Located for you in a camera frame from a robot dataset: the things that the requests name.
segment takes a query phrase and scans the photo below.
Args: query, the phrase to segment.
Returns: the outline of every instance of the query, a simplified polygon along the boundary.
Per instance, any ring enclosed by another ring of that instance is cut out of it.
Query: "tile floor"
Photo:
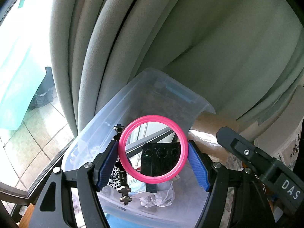
[[[51,103],[27,110],[17,130],[0,129],[0,182],[28,190],[49,162],[73,139],[56,91]],[[4,203],[10,211],[14,204]]]

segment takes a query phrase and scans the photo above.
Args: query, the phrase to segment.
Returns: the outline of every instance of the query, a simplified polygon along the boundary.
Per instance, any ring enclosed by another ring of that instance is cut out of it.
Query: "blue gripper pad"
[[[207,170],[190,142],[188,142],[188,161],[192,167],[197,182],[201,187],[204,188],[205,191],[208,191],[210,188],[210,183],[208,180]]]
[[[104,154],[106,155],[106,159],[102,164],[102,167],[99,171],[99,178],[96,186],[101,190],[103,187],[107,186],[113,168],[118,158],[118,142],[115,142],[112,148],[106,149]]]

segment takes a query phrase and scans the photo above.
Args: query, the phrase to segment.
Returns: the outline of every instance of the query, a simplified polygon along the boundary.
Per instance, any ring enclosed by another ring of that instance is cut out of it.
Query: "camera lens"
[[[171,154],[172,156],[177,157],[179,155],[179,150],[177,148],[173,148],[171,150]]]
[[[145,156],[146,157],[151,157],[153,155],[153,151],[151,149],[145,150]]]
[[[167,156],[167,154],[168,154],[168,151],[165,148],[160,148],[156,151],[156,155],[159,158],[165,158]]]

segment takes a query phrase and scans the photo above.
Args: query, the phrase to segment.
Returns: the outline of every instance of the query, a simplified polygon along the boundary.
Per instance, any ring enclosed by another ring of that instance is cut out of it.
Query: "gray curtain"
[[[50,34],[75,136],[147,67],[244,128],[286,105],[303,76],[304,31],[285,0],[54,0]]]

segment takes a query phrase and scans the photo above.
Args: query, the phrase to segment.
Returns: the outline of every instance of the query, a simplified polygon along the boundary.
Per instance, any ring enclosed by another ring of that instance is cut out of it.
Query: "white crumpled plastic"
[[[175,199],[172,181],[157,184],[157,193],[147,197],[139,198],[144,207],[166,207],[170,206]]]

